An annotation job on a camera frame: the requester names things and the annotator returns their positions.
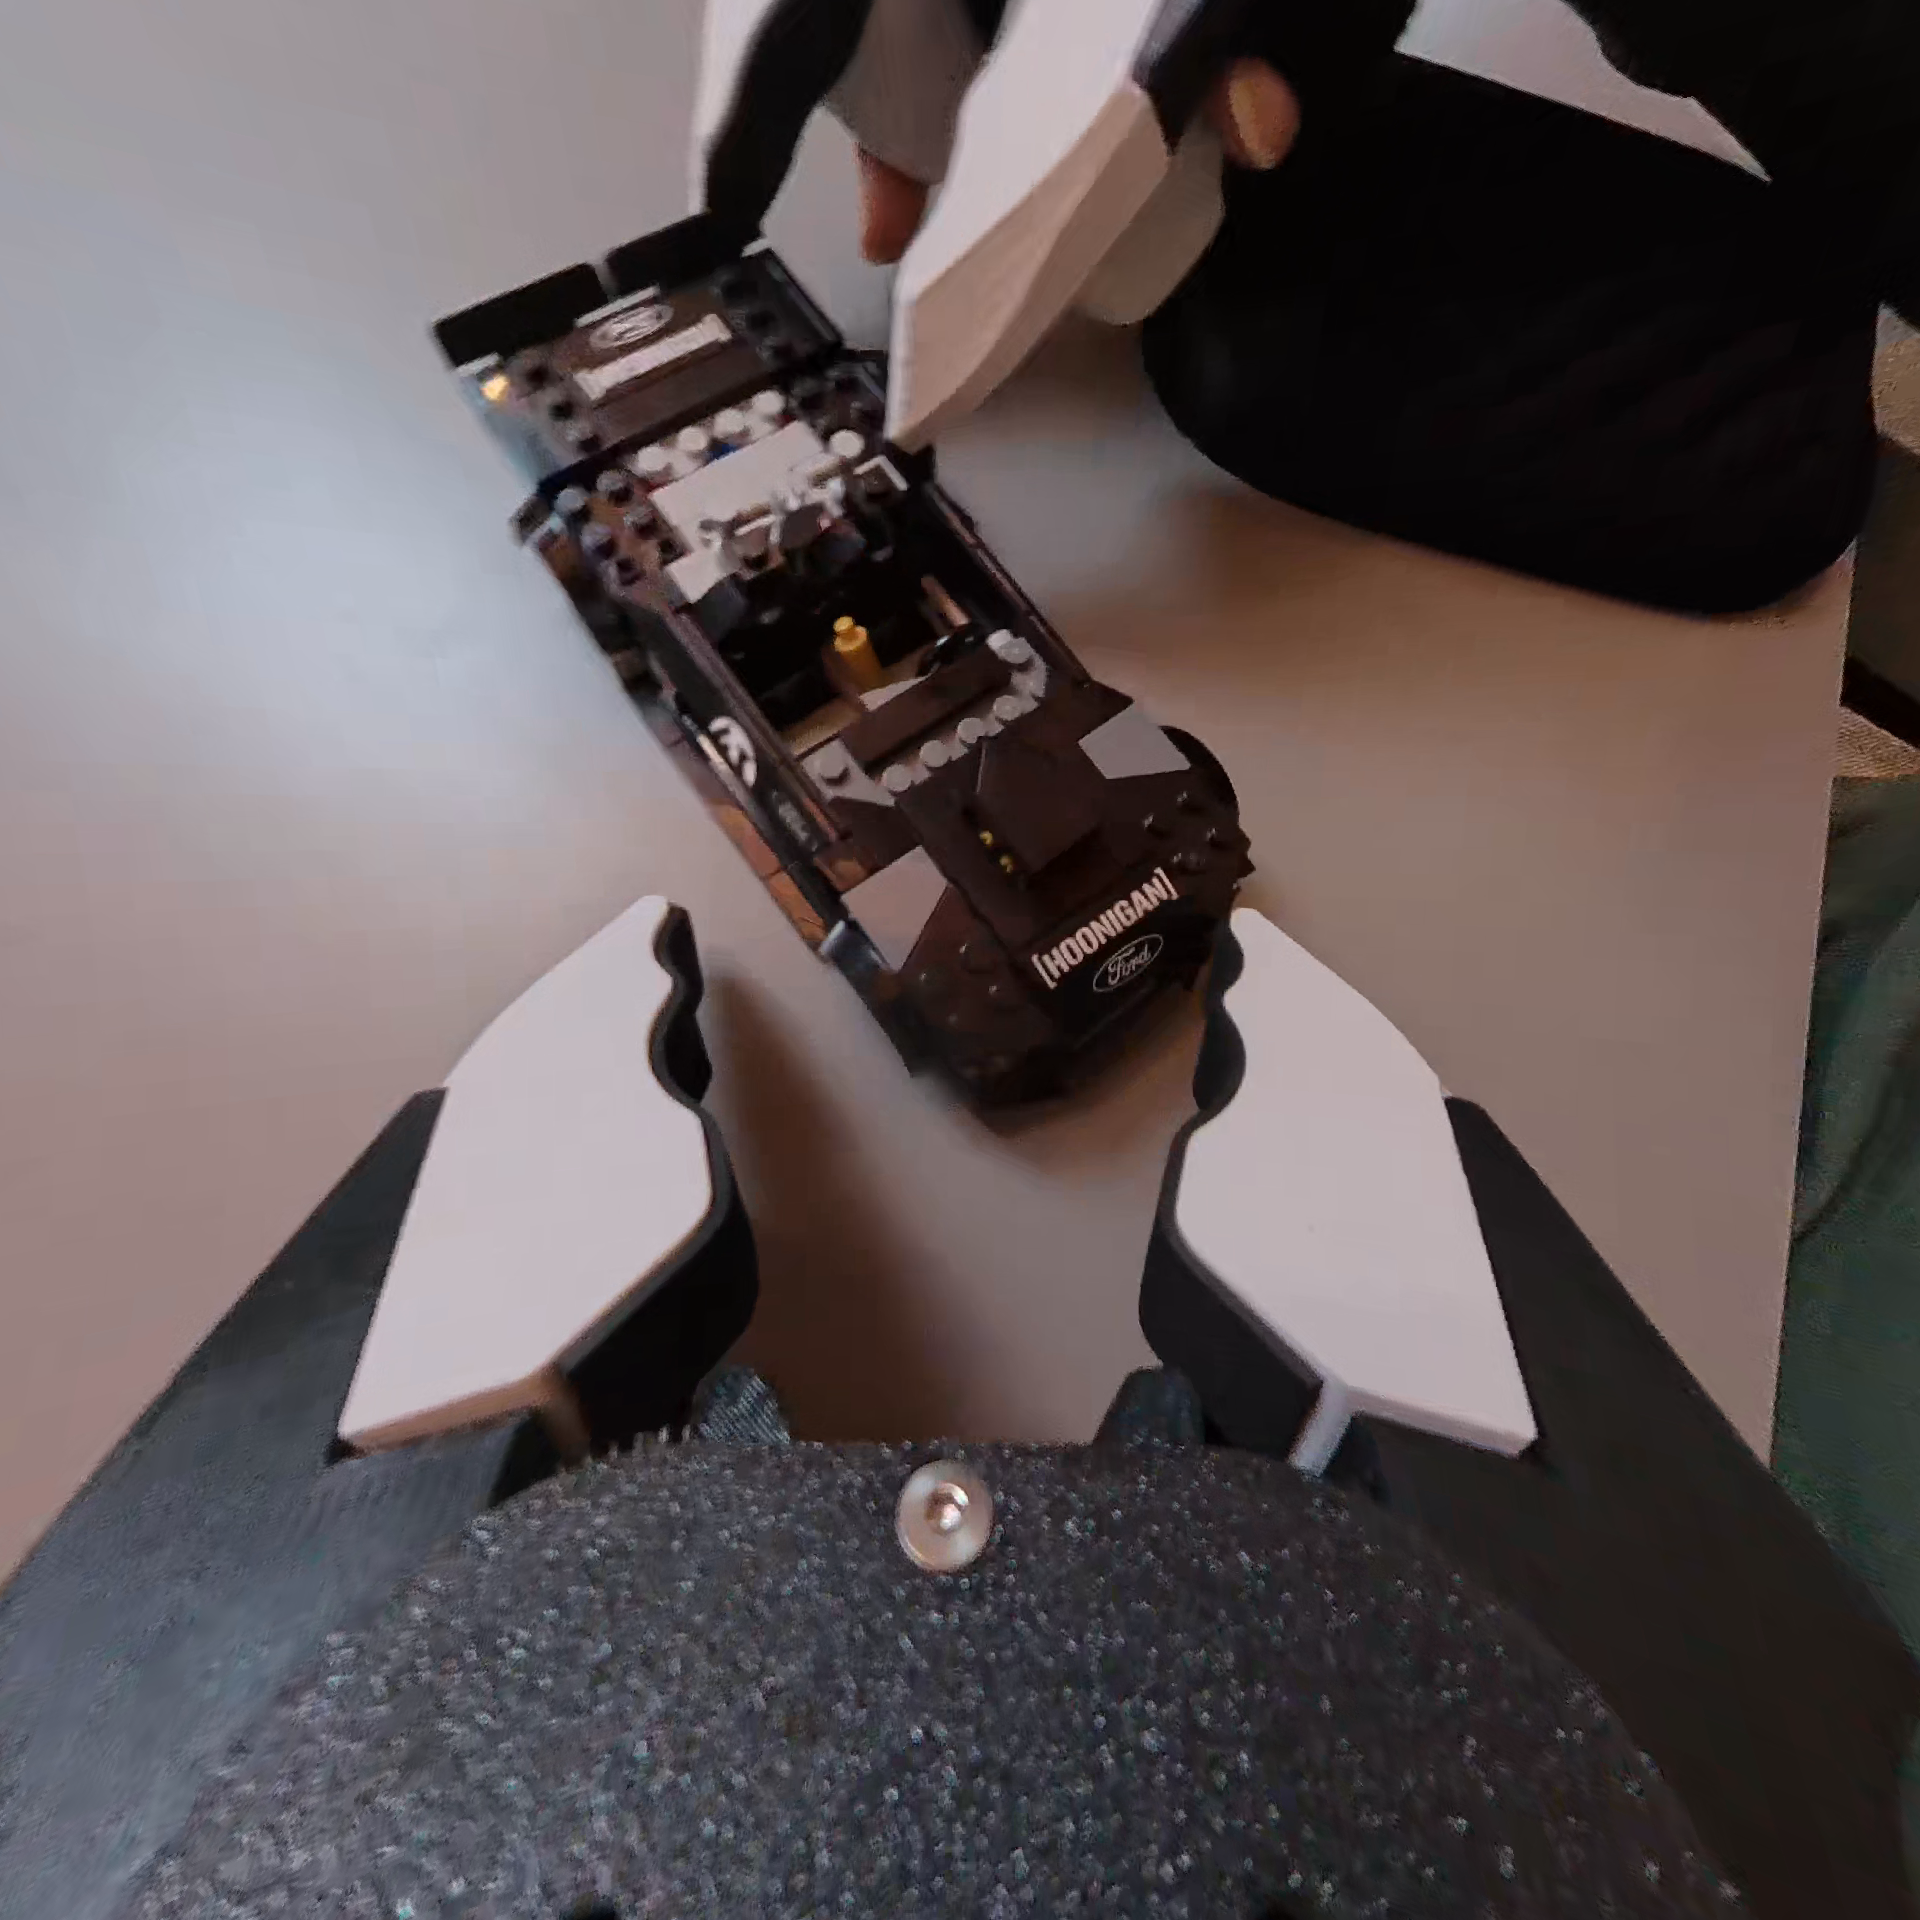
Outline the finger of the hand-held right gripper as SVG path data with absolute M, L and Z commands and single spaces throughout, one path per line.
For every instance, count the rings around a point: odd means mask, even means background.
M 706 3 L 690 122 L 690 209 L 745 250 L 810 118 L 848 73 L 871 3 Z
M 1169 177 L 1137 77 L 1159 13 L 1011 7 L 897 277 L 886 437 L 900 451 L 928 448 L 1022 367 Z

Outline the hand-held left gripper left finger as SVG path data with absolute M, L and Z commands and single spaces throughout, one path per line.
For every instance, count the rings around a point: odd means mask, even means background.
M 682 1421 L 753 1322 L 753 1224 L 706 1111 L 705 974 L 644 896 L 448 1073 L 340 1416 L 390 1453 L 532 1418 L 563 1455 Z

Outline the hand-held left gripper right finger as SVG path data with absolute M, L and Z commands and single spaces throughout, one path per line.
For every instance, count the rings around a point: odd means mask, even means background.
M 1204 1426 L 1297 1473 L 1330 1471 L 1359 1423 L 1522 1456 L 1538 1425 L 1423 1053 L 1279 925 L 1236 911 L 1191 1099 L 1140 1329 Z

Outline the black lego car model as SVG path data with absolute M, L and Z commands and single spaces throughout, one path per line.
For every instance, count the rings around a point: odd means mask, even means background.
M 1200 978 L 1226 768 L 1082 666 L 766 241 L 696 215 L 432 337 L 516 541 L 910 1069 L 1052 1099 Z

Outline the person's right hand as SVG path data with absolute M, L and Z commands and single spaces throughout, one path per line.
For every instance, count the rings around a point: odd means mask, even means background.
M 1239 61 L 1208 99 L 1208 120 L 1233 163 L 1271 173 L 1295 147 L 1304 113 L 1284 78 Z M 897 265 L 927 219 L 931 184 L 895 167 L 855 135 L 857 246 L 871 265 Z

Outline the black mesh pad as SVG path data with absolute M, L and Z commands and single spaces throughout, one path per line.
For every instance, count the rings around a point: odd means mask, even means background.
M 1750 173 L 1420 57 L 1227 181 L 1144 325 L 1249 490 L 1648 608 L 1730 616 L 1862 535 L 1876 306 Z

